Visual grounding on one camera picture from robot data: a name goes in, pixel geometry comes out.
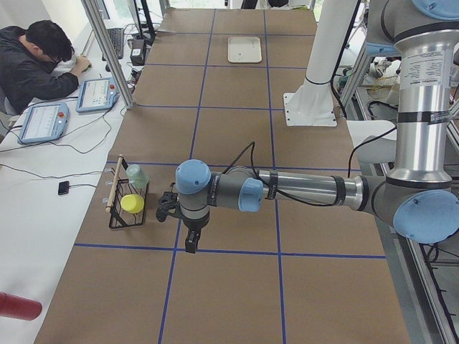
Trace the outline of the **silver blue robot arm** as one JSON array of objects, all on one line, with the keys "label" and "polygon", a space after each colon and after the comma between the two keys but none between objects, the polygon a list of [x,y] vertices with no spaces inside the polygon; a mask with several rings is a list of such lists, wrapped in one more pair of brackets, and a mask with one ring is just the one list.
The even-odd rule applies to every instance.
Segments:
[{"label": "silver blue robot arm", "polygon": [[458,230],[458,198],[444,171],[450,71],[458,43],[456,1],[372,1],[367,52],[401,57],[394,168],[385,177],[342,178],[231,165],[222,173],[199,160],[176,169],[176,217],[188,229],[185,248],[197,250],[213,206],[256,212],[263,199],[364,211],[422,244]]}]

